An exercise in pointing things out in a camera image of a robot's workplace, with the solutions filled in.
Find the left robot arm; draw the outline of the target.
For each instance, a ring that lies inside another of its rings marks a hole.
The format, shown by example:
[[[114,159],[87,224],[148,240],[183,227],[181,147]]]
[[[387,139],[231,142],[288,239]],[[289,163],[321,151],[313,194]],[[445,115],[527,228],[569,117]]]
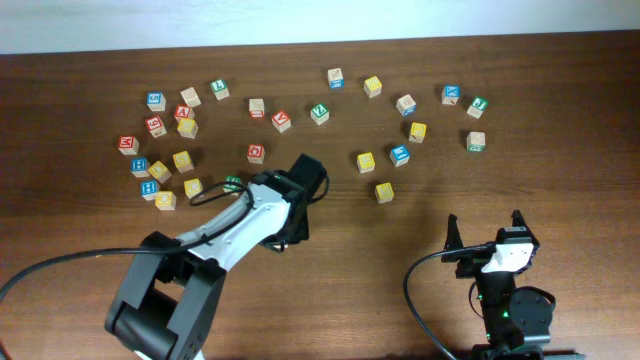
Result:
[[[204,225],[147,236],[107,312],[105,329],[144,359],[199,359],[227,272],[255,246],[281,253],[309,237],[324,166],[302,154],[290,170],[256,175]]]

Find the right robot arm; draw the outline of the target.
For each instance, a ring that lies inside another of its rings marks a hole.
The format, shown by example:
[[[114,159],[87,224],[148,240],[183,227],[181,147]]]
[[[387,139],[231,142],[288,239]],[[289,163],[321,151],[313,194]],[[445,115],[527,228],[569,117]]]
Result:
[[[512,225],[499,229],[495,240],[466,247],[457,217],[448,216],[443,260],[457,264],[458,279],[474,280],[487,335],[486,345],[472,348],[473,359],[542,359],[542,347],[551,340],[555,297],[515,284],[515,277],[532,266],[539,241],[520,211],[511,218]]]

